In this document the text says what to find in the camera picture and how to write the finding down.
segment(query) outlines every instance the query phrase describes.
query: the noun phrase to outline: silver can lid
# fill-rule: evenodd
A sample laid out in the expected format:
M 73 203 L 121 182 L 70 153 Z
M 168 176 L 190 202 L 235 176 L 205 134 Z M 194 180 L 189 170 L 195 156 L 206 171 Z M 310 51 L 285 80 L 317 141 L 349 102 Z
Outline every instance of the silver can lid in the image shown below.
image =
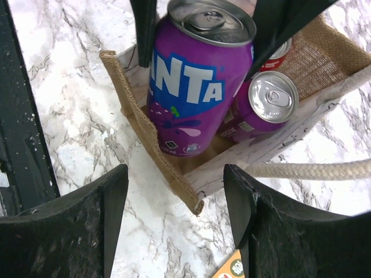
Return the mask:
M 289 38 L 286 42 L 283 43 L 283 45 L 279 47 L 279 49 L 277 49 L 275 53 L 273 53 L 270 59 L 278 59 L 286 55 L 286 53 L 290 50 L 291 43 L 292 43 L 292 39 Z
M 294 115 L 299 104 L 299 94 L 286 75 L 265 71 L 252 79 L 249 101 L 262 119 L 270 123 L 283 123 Z
M 211 45 L 243 46 L 256 35 L 252 18 L 226 0 L 170 0 L 168 13 L 182 32 Z

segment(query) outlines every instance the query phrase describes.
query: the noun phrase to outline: fanta logo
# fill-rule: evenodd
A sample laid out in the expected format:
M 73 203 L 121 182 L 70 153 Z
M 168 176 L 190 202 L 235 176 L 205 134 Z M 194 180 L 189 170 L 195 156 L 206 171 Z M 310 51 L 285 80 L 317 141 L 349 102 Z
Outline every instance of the fanta logo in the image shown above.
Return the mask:
M 152 55 L 150 93 L 164 108 L 175 107 L 181 118 L 200 114 L 224 100 L 224 81 L 216 79 L 216 67 L 188 62 L 172 54 Z

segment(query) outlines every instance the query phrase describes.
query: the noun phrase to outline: purple soda can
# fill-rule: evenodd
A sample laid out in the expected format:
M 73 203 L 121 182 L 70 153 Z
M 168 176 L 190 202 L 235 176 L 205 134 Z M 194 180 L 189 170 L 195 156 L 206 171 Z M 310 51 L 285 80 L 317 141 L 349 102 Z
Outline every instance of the purple soda can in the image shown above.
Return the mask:
M 253 62 L 256 26 L 225 0 L 171 0 L 157 25 L 147 107 L 162 152 L 202 153 Z
M 296 112 L 299 95 L 284 74 L 266 71 L 242 84 L 218 129 L 236 143 L 284 127 Z

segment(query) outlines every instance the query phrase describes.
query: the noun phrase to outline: granite surface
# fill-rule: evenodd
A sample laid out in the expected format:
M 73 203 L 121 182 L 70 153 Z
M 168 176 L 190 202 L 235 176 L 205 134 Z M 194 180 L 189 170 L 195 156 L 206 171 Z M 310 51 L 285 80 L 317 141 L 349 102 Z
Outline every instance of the granite surface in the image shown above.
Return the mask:
M 211 277 L 234 245 L 224 192 L 192 215 L 166 187 L 120 112 L 99 50 L 135 43 L 128 0 L 9 0 L 61 194 L 129 165 L 130 188 L 112 277 Z M 159 13 L 167 1 L 160 0 Z M 371 2 L 341 0 L 328 23 L 371 52 Z M 340 162 L 371 154 L 370 83 L 348 95 L 276 162 Z M 371 209 L 371 181 L 262 179 L 321 209 L 354 215 Z

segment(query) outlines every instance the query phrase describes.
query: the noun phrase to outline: beverage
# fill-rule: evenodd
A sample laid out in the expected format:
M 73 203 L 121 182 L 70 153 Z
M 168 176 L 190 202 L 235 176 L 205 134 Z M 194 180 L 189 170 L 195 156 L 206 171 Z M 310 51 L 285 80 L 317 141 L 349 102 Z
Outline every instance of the beverage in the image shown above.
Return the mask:
M 147 99 L 160 149 L 190 157 L 210 144 L 252 65 L 256 27 L 225 0 L 171 0 L 157 25 Z
M 292 39 L 288 39 L 277 51 L 268 59 L 267 62 L 260 68 L 262 71 L 273 71 L 277 69 L 283 61 L 285 61 L 286 54 L 291 47 Z
M 241 86 L 218 133 L 242 142 L 279 130 L 294 115 L 298 104 L 296 87 L 286 75 L 261 72 Z

